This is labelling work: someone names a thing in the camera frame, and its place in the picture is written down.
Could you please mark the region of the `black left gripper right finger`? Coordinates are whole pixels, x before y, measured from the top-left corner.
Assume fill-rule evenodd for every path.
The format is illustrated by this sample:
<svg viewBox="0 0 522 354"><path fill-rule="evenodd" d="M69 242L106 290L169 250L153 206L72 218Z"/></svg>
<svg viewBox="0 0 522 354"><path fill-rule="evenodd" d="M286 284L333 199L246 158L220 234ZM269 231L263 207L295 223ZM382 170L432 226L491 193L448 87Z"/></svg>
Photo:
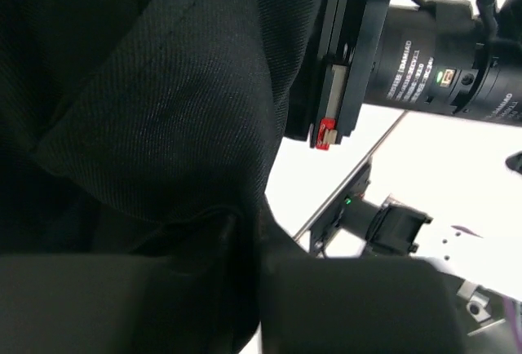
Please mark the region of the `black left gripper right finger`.
<svg viewBox="0 0 522 354"><path fill-rule="evenodd" d="M419 259L284 258L262 279L265 353L464 353L449 291Z"/></svg>

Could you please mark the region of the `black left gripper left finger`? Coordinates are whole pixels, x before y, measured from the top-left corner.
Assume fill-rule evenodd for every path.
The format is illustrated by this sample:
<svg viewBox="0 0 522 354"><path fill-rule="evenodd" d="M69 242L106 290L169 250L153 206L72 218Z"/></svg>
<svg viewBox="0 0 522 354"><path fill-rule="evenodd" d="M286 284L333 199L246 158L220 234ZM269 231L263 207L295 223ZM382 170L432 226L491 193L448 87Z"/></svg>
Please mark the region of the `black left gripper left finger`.
<svg viewBox="0 0 522 354"><path fill-rule="evenodd" d="M1 258L3 353L175 353L166 259Z"/></svg>

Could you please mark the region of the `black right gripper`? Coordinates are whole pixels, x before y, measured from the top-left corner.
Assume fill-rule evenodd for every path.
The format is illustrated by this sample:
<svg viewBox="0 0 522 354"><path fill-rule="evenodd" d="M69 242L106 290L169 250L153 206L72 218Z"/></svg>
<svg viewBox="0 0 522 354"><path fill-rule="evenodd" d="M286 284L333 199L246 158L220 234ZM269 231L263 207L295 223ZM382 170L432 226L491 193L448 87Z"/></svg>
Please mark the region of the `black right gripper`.
<svg viewBox="0 0 522 354"><path fill-rule="evenodd" d="M521 123L521 0L323 0L286 126L326 150L372 104Z"/></svg>

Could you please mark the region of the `black skirt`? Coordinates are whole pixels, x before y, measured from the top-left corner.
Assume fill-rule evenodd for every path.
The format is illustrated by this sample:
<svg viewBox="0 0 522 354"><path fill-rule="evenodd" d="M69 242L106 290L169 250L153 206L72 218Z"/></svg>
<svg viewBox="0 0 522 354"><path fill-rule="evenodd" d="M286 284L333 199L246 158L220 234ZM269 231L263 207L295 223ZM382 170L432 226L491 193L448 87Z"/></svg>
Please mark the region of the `black skirt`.
<svg viewBox="0 0 522 354"><path fill-rule="evenodd" d="M239 352L321 3L1 0L1 258L164 258L175 353Z"/></svg>

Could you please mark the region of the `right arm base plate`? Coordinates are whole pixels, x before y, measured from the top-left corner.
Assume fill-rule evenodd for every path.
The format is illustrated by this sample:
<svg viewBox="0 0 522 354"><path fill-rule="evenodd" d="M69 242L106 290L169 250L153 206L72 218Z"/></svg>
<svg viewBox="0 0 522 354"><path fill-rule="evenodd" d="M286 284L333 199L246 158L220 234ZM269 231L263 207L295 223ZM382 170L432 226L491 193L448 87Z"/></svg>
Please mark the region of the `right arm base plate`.
<svg viewBox="0 0 522 354"><path fill-rule="evenodd" d="M341 229L341 218L346 208L355 200L364 197L370 185L372 161L367 162L348 183L322 216L312 225L309 232L309 253L317 257L323 255L326 246Z"/></svg>

